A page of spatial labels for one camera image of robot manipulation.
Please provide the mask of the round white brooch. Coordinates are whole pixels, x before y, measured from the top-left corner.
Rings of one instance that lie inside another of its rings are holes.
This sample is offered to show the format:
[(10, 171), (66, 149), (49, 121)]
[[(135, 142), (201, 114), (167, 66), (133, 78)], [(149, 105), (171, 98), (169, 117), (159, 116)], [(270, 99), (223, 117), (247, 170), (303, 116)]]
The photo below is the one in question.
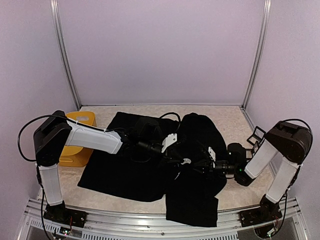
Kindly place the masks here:
[(181, 165), (185, 165), (185, 164), (191, 164), (191, 160), (189, 158), (184, 158), (183, 162), (181, 163)]

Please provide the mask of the right aluminium frame post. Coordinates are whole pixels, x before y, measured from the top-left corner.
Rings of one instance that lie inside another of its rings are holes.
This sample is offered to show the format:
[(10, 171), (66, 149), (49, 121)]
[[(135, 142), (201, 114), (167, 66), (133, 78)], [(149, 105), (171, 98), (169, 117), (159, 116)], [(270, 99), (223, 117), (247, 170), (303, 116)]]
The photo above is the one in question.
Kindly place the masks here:
[(255, 50), (253, 65), (252, 65), (252, 69), (251, 69), (250, 76), (249, 76), (249, 82), (248, 82), (246, 92), (244, 95), (244, 99), (243, 99), (243, 102), (241, 105), (241, 108), (244, 112), (248, 108), (248, 105), (249, 105), (249, 102), (250, 102), (250, 99), (251, 99), (251, 96), (253, 93), (254, 85), (256, 82), (260, 62), (262, 59), (264, 45), (265, 45), (265, 39), (267, 36), (267, 31), (268, 31), (271, 5), (272, 5), (271, 0), (264, 1), (262, 19), (261, 19), (260, 30), (259, 30), (258, 41), (257, 41), (257, 47)]

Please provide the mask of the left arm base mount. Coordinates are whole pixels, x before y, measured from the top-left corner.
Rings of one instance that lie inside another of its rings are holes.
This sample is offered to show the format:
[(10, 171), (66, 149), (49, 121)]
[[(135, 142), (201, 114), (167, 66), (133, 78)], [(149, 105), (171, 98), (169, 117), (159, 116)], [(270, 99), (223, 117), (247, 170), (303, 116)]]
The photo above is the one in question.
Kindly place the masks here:
[(85, 211), (67, 208), (63, 201), (58, 205), (47, 205), (43, 217), (55, 223), (84, 228), (87, 215)]

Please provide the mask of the front aluminium rail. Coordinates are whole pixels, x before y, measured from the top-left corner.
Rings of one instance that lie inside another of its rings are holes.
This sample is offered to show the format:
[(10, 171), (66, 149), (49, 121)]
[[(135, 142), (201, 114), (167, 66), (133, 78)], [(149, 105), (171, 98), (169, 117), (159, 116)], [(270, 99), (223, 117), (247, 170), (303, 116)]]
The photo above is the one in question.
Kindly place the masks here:
[(17, 240), (257, 240), (270, 222), (241, 225), (241, 208), (218, 212), (217, 227), (188, 226), (168, 221), (164, 214), (139, 214), (78, 207), (87, 213), (83, 227), (72, 226), (64, 235), (65, 224), (41, 219), (41, 201), (29, 199), (20, 221)]

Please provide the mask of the yellow plastic basket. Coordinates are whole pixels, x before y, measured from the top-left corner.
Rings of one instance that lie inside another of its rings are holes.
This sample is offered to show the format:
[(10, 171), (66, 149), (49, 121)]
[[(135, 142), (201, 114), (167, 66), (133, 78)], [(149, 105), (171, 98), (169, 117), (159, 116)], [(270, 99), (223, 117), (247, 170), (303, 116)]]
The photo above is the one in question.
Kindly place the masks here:
[[(96, 115), (92, 111), (74, 111), (66, 114), (80, 123), (96, 127)], [(65, 146), (59, 158), (59, 165), (62, 167), (84, 167), (91, 155), (93, 149), (80, 146)]]

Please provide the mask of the black brooch box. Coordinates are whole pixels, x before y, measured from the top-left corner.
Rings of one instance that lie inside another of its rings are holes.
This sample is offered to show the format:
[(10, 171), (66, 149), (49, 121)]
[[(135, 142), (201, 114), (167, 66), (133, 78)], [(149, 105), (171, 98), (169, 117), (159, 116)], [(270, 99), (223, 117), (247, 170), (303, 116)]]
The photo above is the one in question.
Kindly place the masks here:
[(245, 157), (246, 159), (249, 161), (250, 159), (252, 159), (254, 157), (254, 155), (256, 154), (256, 152), (258, 151), (258, 149), (260, 148), (260, 142), (256, 141), (253, 144), (252, 148), (246, 148), (245, 149)]
[(253, 146), (256, 143), (260, 143), (264, 139), (265, 134), (265, 130), (263, 130), (259, 126), (256, 126), (253, 130), (252, 135), (250, 135), (246, 141)]

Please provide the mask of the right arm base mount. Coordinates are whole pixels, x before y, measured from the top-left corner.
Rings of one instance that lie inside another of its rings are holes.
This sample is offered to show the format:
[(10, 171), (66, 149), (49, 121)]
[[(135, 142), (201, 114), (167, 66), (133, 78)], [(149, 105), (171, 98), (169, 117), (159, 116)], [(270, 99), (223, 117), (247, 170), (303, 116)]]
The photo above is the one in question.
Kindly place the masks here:
[(278, 202), (273, 203), (263, 197), (259, 203), (259, 207), (243, 210), (239, 213), (239, 217), (241, 226), (249, 227), (281, 219), (283, 214)]

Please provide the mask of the left aluminium frame post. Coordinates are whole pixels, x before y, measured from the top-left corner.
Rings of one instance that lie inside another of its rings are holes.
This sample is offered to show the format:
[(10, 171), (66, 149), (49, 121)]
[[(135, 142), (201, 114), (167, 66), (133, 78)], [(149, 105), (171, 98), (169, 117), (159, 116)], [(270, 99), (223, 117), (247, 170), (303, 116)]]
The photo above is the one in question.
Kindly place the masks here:
[(70, 66), (70, 61), (68, 58), (67, 48), (64, 41), (62, 22), (59, 11), (59, 3), (57, 0), (50, 0), (50, 8), (51, 15), (53, 19), (53, 25), (55, 30), (55, 35), (57, 38), (57, 45), (59, 48), (59, 54), (62, 61), (62, 66), (65, 72), (67, 84), (71, 93), (72, 100), (77, 110), (80, 110), (82, 107), (82, 103), (79, 97), (79, 93), (76, 87), (76, 83), (74, 81), (72, 70)]

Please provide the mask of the black t-shirt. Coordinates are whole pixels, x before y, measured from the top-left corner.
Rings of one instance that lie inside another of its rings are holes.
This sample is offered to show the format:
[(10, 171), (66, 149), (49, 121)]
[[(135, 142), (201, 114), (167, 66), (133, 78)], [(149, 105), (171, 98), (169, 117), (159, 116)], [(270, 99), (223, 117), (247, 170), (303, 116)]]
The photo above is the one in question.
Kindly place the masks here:
[(225, 159), (227, 146), (209, 117), (189, 113), (178, 122), (118, 112), (108, 127), (156, 141), (177, 133), (173, 153), (191, 163), (171, 163), (135, 147), (120, 154), (94, 150), (77, 184), (80, 188), (140, 202), (165, 198), (167, 220), (193, 227), (217, 226), (217, 194), (227, 180), (203, 163), (208, 148), (218, 160)]

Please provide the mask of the near black brooch box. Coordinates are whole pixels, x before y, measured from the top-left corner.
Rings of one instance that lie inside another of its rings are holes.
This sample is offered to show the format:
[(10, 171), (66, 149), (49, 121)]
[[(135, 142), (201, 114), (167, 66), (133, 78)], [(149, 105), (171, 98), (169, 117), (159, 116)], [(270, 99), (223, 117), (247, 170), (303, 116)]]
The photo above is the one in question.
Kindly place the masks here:
[(256, 152), (258, 151), (258, 149), (260, 148), (260, 142), (256, 141), (253, 144), (252, 148), (246, 148), (245, 149), (245, 157), (246, 159), (249, 161), (250, 159), (252, 159), (254, 157), (254, 155), (256, 154)]

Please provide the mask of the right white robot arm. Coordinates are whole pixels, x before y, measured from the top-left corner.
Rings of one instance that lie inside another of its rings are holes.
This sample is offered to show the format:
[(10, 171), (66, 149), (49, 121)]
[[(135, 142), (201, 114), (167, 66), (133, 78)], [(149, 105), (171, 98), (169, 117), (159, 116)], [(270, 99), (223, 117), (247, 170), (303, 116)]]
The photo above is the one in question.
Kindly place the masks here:
[(232, 175), (241, 186), (249, 186), (273, 160), (280, 154), (282, 162), (266, 191), (262, 201), (266, 202), (256, 210), (256, 218), (266, 222), (275, 212), (277, 204), (290, 187), (313, 145), (311, 127), (303, 120), (290, 118), (279, 121), (262, 137), (252, 134), (255, 142), (252, 149), (245, 149), (237, 143), (230, 144), (227, 156), (219, 157), (211, 147), (204, 150), (203, 158), (193, 164), (195, 170), (205, 175), (216, 173)]

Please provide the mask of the aluminium frame post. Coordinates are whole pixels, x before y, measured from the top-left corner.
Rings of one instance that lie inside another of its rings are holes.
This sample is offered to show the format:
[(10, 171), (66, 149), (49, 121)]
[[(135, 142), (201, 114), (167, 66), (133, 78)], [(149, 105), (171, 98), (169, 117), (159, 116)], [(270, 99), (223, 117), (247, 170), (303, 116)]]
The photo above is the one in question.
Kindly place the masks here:
[(82, 107), (82, 103), (79, 97), (79, 93), (76, 87), (76, 83), (74, 81), (72, 70), (70, 66), (70, 61), (68, 58), (67, 48), (64, 41), (62, 22), (59, 11), (59, 3), (57, 0), (50, 0), (50, 8), (51, 15), (53, 19), (53, 25), (55, 30), (55, 35), (57, 38), (57, 45), (59, 48), (59, 54), (62, 61), (62, 66), (65, 72), (67, 84), (71, 93), (72, 100), (77, 110), (80, 110)]
[(262, 19), (261, 19), (260, 30), (259, 30), (258, 41), (257, 41), (257, 47), (255, 50), (253, 65), (252, 65), (252, 69), (251, 69), (250, 76), (249, 76), (249, 82), (248, 82), (246, 92), (244, 95), (244, 99), (243, 99), (243, 102), (241, 105), (241, 108), (244, 112), (248, 108), (248, 105), (249, 105), (249, 102), (250, 102), (250, 99), (251, 99), (251, 96), (253, 93), (254, 85), (256, 82), (260, 62), (262, 59), (264, 45), (265, 45), (265, 39), (267, 36), (267, 31), (268, 31), (271, 5), (272, 5), (271, 0), (264, 1)]

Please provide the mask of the far black brooch box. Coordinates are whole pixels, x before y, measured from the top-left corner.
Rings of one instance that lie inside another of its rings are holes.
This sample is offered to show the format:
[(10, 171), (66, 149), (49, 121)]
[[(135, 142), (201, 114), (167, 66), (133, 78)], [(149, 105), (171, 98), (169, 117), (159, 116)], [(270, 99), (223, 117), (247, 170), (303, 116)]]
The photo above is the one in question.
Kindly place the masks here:
[(250, 135), (246, 141), (253, 146), (256, 143), (260, 143), (264, 139), (265, 134), (265, 130), (263, 130), (259, 126), (256, 126), (253, 130), (252, 135)]

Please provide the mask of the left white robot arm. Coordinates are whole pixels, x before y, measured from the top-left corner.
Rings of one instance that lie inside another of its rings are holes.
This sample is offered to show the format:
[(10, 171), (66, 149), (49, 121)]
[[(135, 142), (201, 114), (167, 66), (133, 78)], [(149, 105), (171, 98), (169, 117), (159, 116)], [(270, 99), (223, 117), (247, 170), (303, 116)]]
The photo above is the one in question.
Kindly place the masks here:
[(98, 128), (69, 118), (61, 110), (30, 120), (30, 124), (45, 121), (33, 134), (33, 145), (38, 182), (49, 212), (57, 221), (63, 223), (70, 218), (70, 211), (64, 207), (58, 163), (64, 147), (83, 147), (102, 151), (116, 156), (127, 156), (133, 151), (142, 150), (164, 156), (169, 147), (178, 140), (176, 132), (164, 135), (158, 122), (150, 117), (142, 117), (141, 131), (123, 127), (112, 129)]

